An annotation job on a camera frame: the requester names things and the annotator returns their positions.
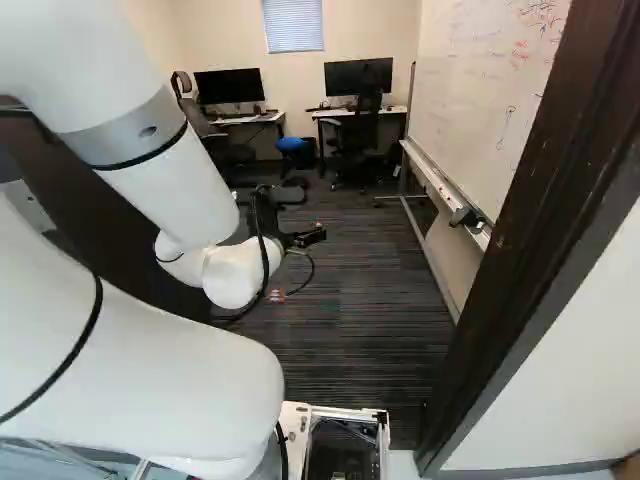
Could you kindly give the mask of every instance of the white robotic arm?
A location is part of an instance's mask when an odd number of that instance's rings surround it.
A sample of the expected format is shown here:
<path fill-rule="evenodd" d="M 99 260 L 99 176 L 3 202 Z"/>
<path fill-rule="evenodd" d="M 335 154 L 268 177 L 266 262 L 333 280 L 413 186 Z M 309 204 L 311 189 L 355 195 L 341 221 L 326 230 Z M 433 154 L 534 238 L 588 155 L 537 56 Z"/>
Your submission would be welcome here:
<path fill-rule="evenodd" d="M 12 2 L 0 35 L 0 93 L 161 228 L 163 266 L 221 306 L 251 300 L 259 242 L 216 247 L 238 225 L 234 199 L 117 3 Z M 92 276 L 1 194 L 0 225 L 0 436 L 125 451 L 207 480 L 259 470 L 284 388 L 269 350 Z M 264 247 L 273 272 L 282 247 Z"/>

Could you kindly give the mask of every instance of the office chair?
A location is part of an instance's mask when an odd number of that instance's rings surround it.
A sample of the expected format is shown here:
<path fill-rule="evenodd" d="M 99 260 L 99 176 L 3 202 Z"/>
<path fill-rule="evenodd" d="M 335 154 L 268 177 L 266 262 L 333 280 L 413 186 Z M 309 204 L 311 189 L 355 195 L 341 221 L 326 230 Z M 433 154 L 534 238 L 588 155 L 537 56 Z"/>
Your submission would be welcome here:
<path fill-rule="evenodd" d="M 241 164 L 256 162 L 256 151 L 249 145 L 233 145 L 229 142 L 229 135 L 220 132 L 209 124 L 207 117 L 200 110 L 200 106 L 193 98 L 183 97 L 182 93 L 189 93 L 193 89 L 191 79 L 186 72 L 173 72 L 171 88 L 178 99 L 178 105 L 187 117 L 200 141 L 211 156 L 213 163 L 224 178 L 227 186 L 236 191 L 236 201 L 240 205 L 248 205 L 251 190 L 261 184 L 269 184 L 268 179 L 237 180 L 236 167 Z M 278 205 L 300 205 L 307 201 L 305 190 L 300 186 L 273 186 L 270 190 L 272 199 Z"/>
<path fill-rule="evenodd" d="M 335 136 L 327 140 L 327 144 L 334 148 L 328 162 L 328 167 L 335 173 L 331 190 L 336 190 L 341 184 L 353 183 L 364 194 L 367 185 L 375 182 L 374 165 L 368 161 L 365 152 L 378 148 L 381 105 L 382 89 L 365 88 L 358 95 L 353 117 L 346 117 L 345 120 L 320 119 L 321 124 L 330 125 L 335 131 Z"/>
<path fill-rule="evenodd" d="M 183 97 L 183 93 L 193 90 L 191 78 L 186 72 L 173 72 L 171 75 L 171 87 L 178 100 L 178 105 L 187 117 L 195 132 L 200 137 L 202 144 L 207 149 L 213 163 L 227 182 L 229 188 L 251 188 L 257 185 L 253 181 L 238 181 L 233 178 L 235 168 L 240 164 L 256 161 L 256 151 L 249 145 L 234 145 L 229 141 L 229 135 L 220 132 L 209 124 L 200 106 L 193 98 Z"/>

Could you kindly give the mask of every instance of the desk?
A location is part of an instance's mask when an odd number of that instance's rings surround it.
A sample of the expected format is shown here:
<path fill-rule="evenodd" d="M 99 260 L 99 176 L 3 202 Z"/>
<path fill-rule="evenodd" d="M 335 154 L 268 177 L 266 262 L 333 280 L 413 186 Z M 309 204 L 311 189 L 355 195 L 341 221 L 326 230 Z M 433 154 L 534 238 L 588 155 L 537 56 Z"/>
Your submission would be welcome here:
<path fill-rule="evenodd" d="M 333 110 L 318 110 L 317 112 L 313 112 L 311 114 L 311 118 L 313 120 L 319 120 L 321 118 L 340 118 L 340 117 L 351 117 L 355 115 L 356 112 L 349 111 L 346 108 L 336 108 Z M 400 138 L 404 137 L 405 130 L 405 122 L 407 118 L 407 107 L 404 105 L 396 105 L 392 106 L 389 110 L 387 107 L 380 109 L 379 115 L 382 117 L 386 117 L 389 115 L 402 115 L 403 121 L 400 124 Z M 318 123 L 318 143 L 320 144 L 320 176 L 324 176 L 326 170 L 325 164 L 325 156 L 324 156 L 324 134 L 322 131 L 322 124 Z"/>
<path fill-rule="evenodd" d="M 209 122 L 209 125 L 215 125 L 216 127 L 226 128 L 226 127 L 233 127 L 237 125 L 246 125 L 246 124 L 253 124 L 253 125 L 273 124 L 278 130 L 278 136 L 282 138 L 284 137 L 284 127 L 283 127 L 284 121 L 285 121 L 285 112 L 277 112 L 277 113 L 265 114 L 265 115 L 251 115 L 251 116 L 241 117 L 241 118 L 221 118 L 221 119 Z"/>

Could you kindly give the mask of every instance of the black monitor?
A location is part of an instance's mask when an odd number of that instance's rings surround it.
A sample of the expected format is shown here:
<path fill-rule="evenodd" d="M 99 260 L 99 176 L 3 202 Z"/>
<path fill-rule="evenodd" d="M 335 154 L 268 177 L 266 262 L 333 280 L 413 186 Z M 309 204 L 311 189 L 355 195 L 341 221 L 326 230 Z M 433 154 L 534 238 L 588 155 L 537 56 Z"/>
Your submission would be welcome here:
<path fill-rule="evenodd" d="M 264 100 L 259 68 L 195 72 L 198 101 L 215 103 L 261 102 Z"/>
<path fill-rule="evenodd" d="M 326 62 L 324 64 L 324 83 L 327 97 L 359 95 L 362 91 L 365 67 L 370 69 L 369 72 L 376 78 L 376 82 L 383 92 L 390 93 L 393 58 L 371 58 L 346 62 Z"/>

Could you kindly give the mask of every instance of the dark wooden door frame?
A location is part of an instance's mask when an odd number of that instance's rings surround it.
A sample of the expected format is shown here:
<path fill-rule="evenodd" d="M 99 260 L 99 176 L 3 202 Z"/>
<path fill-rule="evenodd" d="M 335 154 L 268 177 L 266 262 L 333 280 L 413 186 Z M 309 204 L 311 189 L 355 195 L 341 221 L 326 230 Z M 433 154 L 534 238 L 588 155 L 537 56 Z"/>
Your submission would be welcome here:
<path fill-rule="evenodd" d="M 434 476 L 454 434 L 470 428 L 470 412 L 602 207 L 629 158 L 639 91 L 640 0 L 573 0 L 538 115 L 426 407 L 414 454 L 421 475 Z M 528 352 L 546 328 L 529 335 Z M 520 363 L 528 352 L 520 352 Z M 492 399 L 484 398 L 485 408 Z"/>

